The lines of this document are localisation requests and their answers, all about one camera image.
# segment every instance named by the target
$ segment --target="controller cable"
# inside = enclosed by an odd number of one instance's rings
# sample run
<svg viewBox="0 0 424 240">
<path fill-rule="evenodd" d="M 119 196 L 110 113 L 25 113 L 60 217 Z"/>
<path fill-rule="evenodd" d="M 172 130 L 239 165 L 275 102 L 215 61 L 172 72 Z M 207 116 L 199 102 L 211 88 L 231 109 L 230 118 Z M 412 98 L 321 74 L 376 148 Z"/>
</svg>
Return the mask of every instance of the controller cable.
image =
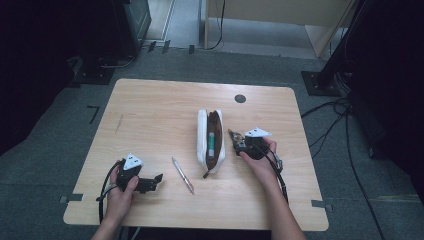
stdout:
<svg viewBox="0 0 424 240">
<path fill-rule="evenodd" d="M 283 170 L 283 161 L 277 156 L 276 153 L 274 153 L 273 151 L 271 151 L 271 149 L 268 148 L 268 151 L 270 151 L 272 153 L 272 155 L 274 155 L 274 159 L 275 161 L 277 161 L 278 167 L 275 165 L 275 163 L 271 160 L 271 158 L 268 157 L 268 154 L 266 154 L 264 151 L 262 151 L 262 149 L 260 149 L 258 146 L 256 146 L 255 144 L 252 144 L 259 152 L 262 153 L 262 155 L 264 155 L 266 157 L 266 159 L 268 160 L 269 164 L 271 164 L 272 169 L 274 170 L 275 174 L 277 175 L 278 181 L 280 182 L 280 186 L 281 186 L 281 191 L 283 193 L 284 198 L 286 199 L 287 203 L 289 203 L 289 198 L 287 196 L 287 189 L 286 189 L 286 183 L 283 180 L 283 177 L 281 176 L 281 172 Z"/>
<path fill-rule="evenodd" d="M 100 192 L 100 197 L 96 198 L 96 201 L 99 202 L 99 221 L 100 221 L 100 223 L 103 221 L 103 199 L 107 196 L 107 194 L 110 190 L 117 187 L 116 184 L 112 184 L 112 185 L 110 185 L 110 187 L 108 187 L 106 189 L 107 181 L 109 180 L 110 174 L 112 174 L 113 169 L 115 169 L 115 167 L 120 165 L 120 164 L 121 164 L 121 161 L 113 164 L 112 168 L 109 170 L 109 172 L 106 175 L 105 181 L 103 182 L 103 187 L 102 187 L 102 191 Z"/>
</svg>

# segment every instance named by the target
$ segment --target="right hand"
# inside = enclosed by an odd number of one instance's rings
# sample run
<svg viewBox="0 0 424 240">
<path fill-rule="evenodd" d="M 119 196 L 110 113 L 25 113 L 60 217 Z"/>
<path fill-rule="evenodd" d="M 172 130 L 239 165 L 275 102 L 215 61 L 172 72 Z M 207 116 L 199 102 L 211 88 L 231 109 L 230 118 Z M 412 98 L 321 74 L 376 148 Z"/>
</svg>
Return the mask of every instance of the right hand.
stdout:
<svg viewBox="0 0 424 240">
<path fill-rule="evenodd" d="M 277 150 L 277 143 L 268 138 L 263 139 L 268 144 L 269 149 L 275 153 Z M 276 164 L 276 160 L 272 152 L 268 153 L 268 157 Z M 264 187 L 273 185 L 274 183 L 278 184 L 277 175 L 266 157 L 263 157 L 260 160 L 255 160 L 249 157 L 249 155 L 245 152 L 240 152 L 240 157 L 250 166 L 250 168 L 252 168 L 256 177 Z"/>
</svg>

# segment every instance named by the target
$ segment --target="white pencil case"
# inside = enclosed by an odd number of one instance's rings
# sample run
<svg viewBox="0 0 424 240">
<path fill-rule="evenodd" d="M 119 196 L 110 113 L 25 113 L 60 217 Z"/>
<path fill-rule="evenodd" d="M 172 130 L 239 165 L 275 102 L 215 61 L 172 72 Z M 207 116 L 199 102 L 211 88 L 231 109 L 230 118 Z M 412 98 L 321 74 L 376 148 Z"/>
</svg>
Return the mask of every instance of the white pencil case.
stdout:
<svg viewBox="0 0 424 240">
<path fill-rule="evenodd" d="M 197 160 L 205 169 L 206 178 L 218 172 L 225 159 L 222 112 L 218 109 L 208 115 L 206 109 L 201 109 L 197 121 Z"/>
</svg>

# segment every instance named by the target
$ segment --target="black tape marking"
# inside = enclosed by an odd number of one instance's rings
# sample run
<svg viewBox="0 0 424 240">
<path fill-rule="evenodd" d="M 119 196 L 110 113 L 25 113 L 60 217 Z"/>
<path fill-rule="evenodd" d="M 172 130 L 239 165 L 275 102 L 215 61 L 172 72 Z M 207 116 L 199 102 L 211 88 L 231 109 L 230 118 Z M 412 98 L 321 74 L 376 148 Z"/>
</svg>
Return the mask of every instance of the black tape marking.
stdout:
<svg viewBox="0 0 424 240">
<path fill-rule="evenodd" d="M 82 201 L 82 197 L 84 196 L 84 194 L 69 194 L 67 196 L 61 196 L 59 198 L 59 203 L 69 203 L 70 201 L 75 201 L 75 202 L 80 202 Z"/>
<path fill-rule="evenodd" d="M 100 107 L 88 105 L 87 108 L 95 108 L 96 109 L 96 111 L 94 112 L 94 115 L 93 115 L 93 117 L 91 118 L 91 121 L 90 121 L 90 124 L 93 124 L 94 119 L 96 119 L 96 116 L 97 116 L 97 113 L 99 112 Z"/>
<path fill-rule="evenodd" d="M 169 49 L 169 44 L 171 43 L 171 40 L 168 40 L 165 42 L 165 45 L 162 48 L 162 54 L 167 53 Z"/>
<path fill-rule="evenodd" d="M 150 43 L 149 51 L 147 51 L 147 52 L 151 52 L 151 51 L 155 50 L 155 47 L 156 47 L 156 41 Z"/>
<path fill-rule="evenodd" d="M 312 203 L 312 207 L 325 208 L 324 201 L 311 200 L 311 203 Z"/>
<path fill-rule="evenodd" d="M 188 54 L 193 54 L 194 53 L 194 45 L 190 45 L 190 48 L 188 50 Z"/>
</svg>

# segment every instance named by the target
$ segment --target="hand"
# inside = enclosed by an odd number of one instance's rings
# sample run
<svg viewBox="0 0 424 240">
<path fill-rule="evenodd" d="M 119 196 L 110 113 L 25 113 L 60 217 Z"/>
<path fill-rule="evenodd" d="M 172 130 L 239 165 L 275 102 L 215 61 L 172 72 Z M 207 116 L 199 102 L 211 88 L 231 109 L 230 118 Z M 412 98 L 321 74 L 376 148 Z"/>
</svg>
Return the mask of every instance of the hand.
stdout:
<svg viewBox="0 0 424 240">
<path fill-rule="evenodd" d="M 268 138 L 263 139 L 268 144 L 269 149 L 275 153 L 277 150 L 277 143 Z M 272 152 L 268 153 L 268 157 L 276 164 L 276 160 Z M 249 157 L 249 155 L 247 155 L 247 153 L 245 152 L 240 152 L 240 157 L 252 168 L 256 177 L 259 179 L 259 181 L 264 187 L 270 186 L 274 183 L 278 184 L 277 175 L 272 169 L 271 164 L 269 163 L 266 157 L 263 157 L 260 160 L 255 160 Z"/>
<path fill-rule="evenodd" d="M 116 166 L 111 175 L 110 183 L 116 183 L 118 177 L 119 166 Z M 134 176 L 128 182 L 125 192 L 122 192 L 119 187 L 116 187 L 108 193 L 107 209 L 105 219 L 112 220 L 116 224 L 120 224 L 130 210 L 133 192 L 138 184 L 138 176 Z"/>
<path fill-rule="evenodd" d="M 110 174 L 110 183 L 116 183 L 119 166 L 116 166 Z M 118 187 L 113 188 L 107 195 L 106 216 L 101 222 L 92 240 L 112 240 L 114 232 L 121 225 L 131 207 L 132 194 L 137 187 L 138 176 L 134 176 L 127 184 L 125 192 Z"/>
</svg>

